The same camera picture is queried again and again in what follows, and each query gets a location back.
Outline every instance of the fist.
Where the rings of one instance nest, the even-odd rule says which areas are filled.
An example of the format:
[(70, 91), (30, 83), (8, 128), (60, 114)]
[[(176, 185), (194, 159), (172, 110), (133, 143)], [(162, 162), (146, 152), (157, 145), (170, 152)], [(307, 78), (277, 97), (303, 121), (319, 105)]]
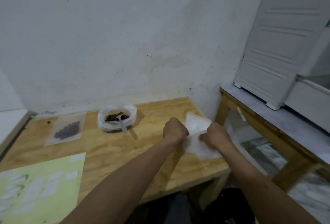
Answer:
[(186, 136), (189, 135), (187, 128), (177, 119), (172, 117), (165, 123), (163, 129), (163, 137), (172, 137), (174, 142), (181, 142)]
[(232, 145), (225, 127), (220, 126), (215, 122), (211, 123), (205, 134), (199, 136), (199, 140), (204, 141), (209, 147), (215, 148), (220, 152), (226, 147)]

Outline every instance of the floor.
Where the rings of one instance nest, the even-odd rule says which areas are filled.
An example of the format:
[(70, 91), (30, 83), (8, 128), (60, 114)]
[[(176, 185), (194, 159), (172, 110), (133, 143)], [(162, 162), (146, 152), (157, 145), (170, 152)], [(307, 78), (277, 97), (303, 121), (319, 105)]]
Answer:
[[(248, 153), (273, 177), (287, 161), (266, 139), (242, 143)], [(306, 175), (288, 193), (322, 224), (330, 224), (330, 183), (315, 173)]]

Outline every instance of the white wall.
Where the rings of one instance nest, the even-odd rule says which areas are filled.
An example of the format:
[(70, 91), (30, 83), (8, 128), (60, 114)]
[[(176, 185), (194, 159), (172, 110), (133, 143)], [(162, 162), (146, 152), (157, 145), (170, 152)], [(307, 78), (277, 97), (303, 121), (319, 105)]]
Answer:
[(25, 107), (0, 69), (0, 112), (23, 108)]
[(0, 66), (39, 113), (189, 95), (214, 118), (260, 1), (0, 0)]

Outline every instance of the wooden table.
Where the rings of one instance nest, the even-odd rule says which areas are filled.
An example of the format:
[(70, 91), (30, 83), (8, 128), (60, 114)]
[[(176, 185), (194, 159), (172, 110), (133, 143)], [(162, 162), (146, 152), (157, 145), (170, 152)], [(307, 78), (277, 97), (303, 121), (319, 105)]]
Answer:
[[(107, 175), (159, 141), (165, 123), (171, 117), (184, 122), (188, 112), (204, 116), (189, 97), (139, 104), (137, 108), (136, 123), (126, 135), (102, 132), (97, 128), (98, 111), (89, 111), (81, 139), (47, 147), (44, 144), (57, 117), (31, 120), (1, 161), (0, 172), (86, 152), (80, 202)], [(195, 155), (184, 153), (180, 146), (165, 161), (141, 202), (213, 178), (226, 178), (229, 173), (224, 159), (199, 161)]]
[(270, 109), (263, 101), (234, 85), (221, 87), (221, 94), (217, 123), (225, 123), (229, 110), (241, 115), (240, 109), (247, 123), (287, 158), (288, 163), (272, 179), (280, 188), (288, 191), (302, 176), (315, 169), (329, 178), (328, 134), (289, 110)]

